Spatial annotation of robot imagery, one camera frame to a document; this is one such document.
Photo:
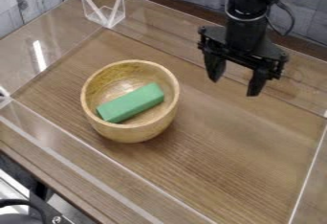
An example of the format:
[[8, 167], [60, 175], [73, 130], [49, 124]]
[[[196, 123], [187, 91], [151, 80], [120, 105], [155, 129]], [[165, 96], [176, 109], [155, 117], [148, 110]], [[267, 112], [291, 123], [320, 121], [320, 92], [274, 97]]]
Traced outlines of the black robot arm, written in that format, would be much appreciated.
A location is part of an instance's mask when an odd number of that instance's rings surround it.
[[294, 14], [280, 0], [225, 0], [225, 26], [197, 29], [197, 49], [204, 56], [209, 80], [216, 82], [220, 79], [228, 61], [247, 67], [252, 70], [248, 97], [259, 95], [268, 80], [282, 77], [288, 62], [287, 53], [267, 35], [272, 5], [287, 11], [291, 23], [295, 23]]

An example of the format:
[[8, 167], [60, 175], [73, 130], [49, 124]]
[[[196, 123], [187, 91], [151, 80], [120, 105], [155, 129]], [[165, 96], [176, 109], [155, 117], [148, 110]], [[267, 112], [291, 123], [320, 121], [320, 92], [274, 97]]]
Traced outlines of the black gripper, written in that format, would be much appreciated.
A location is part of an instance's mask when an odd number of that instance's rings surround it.
[[227, 17], [225, 27], [197, 28], [197, 49], [204, 55], [209, 80], [217, 82], [228, 61], [252, 70], [247, 96], [256, 97], [270, 79], [280, 78], [287, 54], [270, 40], [266, 30], [268, 19], [259, 17]]

